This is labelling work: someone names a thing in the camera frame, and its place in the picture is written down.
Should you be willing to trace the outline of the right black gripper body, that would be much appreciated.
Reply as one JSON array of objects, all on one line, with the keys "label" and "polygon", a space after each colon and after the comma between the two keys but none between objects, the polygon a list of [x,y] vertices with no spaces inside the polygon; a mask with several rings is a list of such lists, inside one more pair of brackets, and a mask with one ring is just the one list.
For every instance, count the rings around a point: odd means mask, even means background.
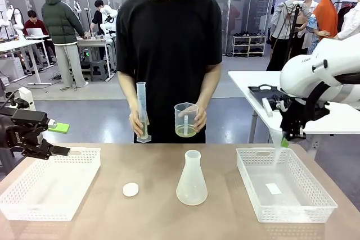
[{"label": "right black gripper body", "polygon": [[301,121],[301,125],[304,128],[309,121],[317,121],[322,117],[330,114],[330,110],[326,108],[328,102],[307,102],[305,104],[299,101],[294,101],[291,104],[291,117]]}]

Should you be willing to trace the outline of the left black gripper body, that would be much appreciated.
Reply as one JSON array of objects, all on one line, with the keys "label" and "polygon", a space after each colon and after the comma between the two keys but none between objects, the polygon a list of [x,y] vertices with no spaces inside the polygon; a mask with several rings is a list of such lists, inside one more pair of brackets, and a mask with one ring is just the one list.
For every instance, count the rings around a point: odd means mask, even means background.
[{"label": "left black gripper body", "polygon": [[38,136],[42,131],[43,125],[40,122],[1,115],[1,148],[21,147],[24,150],[38,151]]}]

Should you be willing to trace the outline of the person's left hand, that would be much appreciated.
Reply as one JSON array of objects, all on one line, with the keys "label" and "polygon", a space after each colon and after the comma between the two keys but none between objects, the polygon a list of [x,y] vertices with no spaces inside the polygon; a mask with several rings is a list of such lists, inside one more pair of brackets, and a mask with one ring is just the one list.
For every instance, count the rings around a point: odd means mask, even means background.
[{"label": "person's left hand", "polygon": [[202,105],[197,105],[198,111],[197,115],[195,116],[195,123],[193,128],[196,133],[200,133],[201,130],[206,126],[207,121],[207,112],[206,109],[202,107]]}]

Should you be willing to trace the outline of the person's right hand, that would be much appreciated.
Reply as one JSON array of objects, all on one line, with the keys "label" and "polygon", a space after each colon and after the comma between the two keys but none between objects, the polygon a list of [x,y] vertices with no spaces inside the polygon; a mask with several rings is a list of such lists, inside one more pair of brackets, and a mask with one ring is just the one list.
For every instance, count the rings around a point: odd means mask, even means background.
[{"label": "person's right hand", "polygon": [[140,121],[137,110],[133,110],[130,112],[129,122],[132,126],[133,131],[138,137],[143,136],[144,127],[150,124],[148,118],[146,119],[146,125]]}]

